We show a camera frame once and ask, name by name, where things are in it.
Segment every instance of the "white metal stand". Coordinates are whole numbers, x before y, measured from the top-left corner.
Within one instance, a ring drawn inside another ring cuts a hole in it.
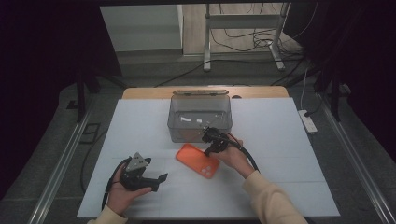
[[[285,64],[279,55],[277,43],[285,23],[286,15],[290,3],[285,3],[279,15],[210,15],[209,4],[206,4],[205,15],[205,50],[204,50],[204,71],[210,71],[210,29],[255,29],[255,28],[276,28],[274,40],[270,43],[269,49],[276,62],[279,71],[285,70]]]

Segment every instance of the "person's left hand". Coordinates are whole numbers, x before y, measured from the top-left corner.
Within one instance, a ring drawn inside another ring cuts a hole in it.
[[[123,164],[114,175],[113,185],[111,186],[110,192],[108,193],[107,201],[107,207],[120,216],[123,216],[123,213],[135,198],[152,191],[152,188],[143,188],[136,191],[127,190],[120,183],[120,176],[124,166],[125,164]]]

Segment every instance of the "person's right hand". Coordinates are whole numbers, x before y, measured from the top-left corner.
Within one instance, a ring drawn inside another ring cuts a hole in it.
[[[243,145],[242,140],[238,140],[239,145]],[[247,156],[237,147],[229,144],[224,151],[219,153],[211,152],[210,157],[223,161],[228,166],[234,168],[242,177],[248,178],[253,172],[254,168],[248,163]]]

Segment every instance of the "white wall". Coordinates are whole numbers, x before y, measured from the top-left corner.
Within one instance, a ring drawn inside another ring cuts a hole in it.
[[[178,6],[101,7],[115,51],[181,49]]]

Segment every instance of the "wooden floor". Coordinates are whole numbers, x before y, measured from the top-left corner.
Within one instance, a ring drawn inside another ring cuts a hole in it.
[[[251,4],[211,4],[210,14],[279,14],[282,8],[282,3],[251,3]],[[205,43],[205,5],[183,5],[183,53],[185,55],[202,54],[204,53]],[[251,51],[268,51],[267,47],[254,48],[253,32],[265,31],[270,29],[228,29],[228,30],[212,30],[210,35],[210,48],[212,53],[221,52],[251,52]],[[272,39],[271,34],[275,31],[265,32],[258,36],[260,39]],[[281,35],[282,41],[287,41],[290,38],[284,34]],[[231,48],[223,47],[216,42],[230,46]],[[284,44],[289,49],[298,49],[299,46],[294,41],[287,41]]]

